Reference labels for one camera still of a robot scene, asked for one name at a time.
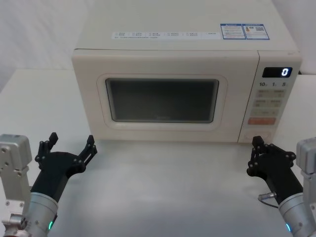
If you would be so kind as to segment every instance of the digital display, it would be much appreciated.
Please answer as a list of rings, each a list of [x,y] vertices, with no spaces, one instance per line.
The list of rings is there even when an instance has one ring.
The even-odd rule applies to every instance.
[[[289,78],[291,76],[292,68],[265,68],[262,74],[263,78]]]

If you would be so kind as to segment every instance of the green led light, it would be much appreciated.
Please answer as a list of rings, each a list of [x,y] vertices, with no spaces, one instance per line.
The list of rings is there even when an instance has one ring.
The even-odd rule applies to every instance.
[[[49,223],[49,226],[48,226],[49,230],[52,228],[53,224],[54,224],[54,222],[52,222],[52,221]]]

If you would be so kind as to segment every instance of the microwave control panel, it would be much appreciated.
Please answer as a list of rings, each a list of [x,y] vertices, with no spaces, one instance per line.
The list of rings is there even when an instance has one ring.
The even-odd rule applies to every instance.
[[[298,75],[300,61],[297,55],[289,62],[280,58],[273,60],[259,62],[240,131],[240,142],[251,142],[254,136],[262,136],[267,141],[272,139],[280,121]]]

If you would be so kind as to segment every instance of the label sticker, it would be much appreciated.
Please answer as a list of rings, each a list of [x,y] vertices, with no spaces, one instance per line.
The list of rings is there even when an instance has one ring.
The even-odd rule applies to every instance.
[[[263,24],[243,24],[242,27],[247,40],[269,40],[269,36]]]
[[[221,40],[219,32],[113,32],[113,40]]]
[[[221,24],[223,39],[245,40],[246,36],[241,24]]]

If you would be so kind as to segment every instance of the white wall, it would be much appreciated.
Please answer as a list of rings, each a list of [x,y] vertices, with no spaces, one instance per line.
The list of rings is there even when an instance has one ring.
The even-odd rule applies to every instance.
[[[16,68],[71,69],[94,0],[0,0],[0,91]]]
[[[316,0],[273,0],[316,74]],[[0,1],[0,91],[16,68],[71,69],[71,54],[94,0]]]

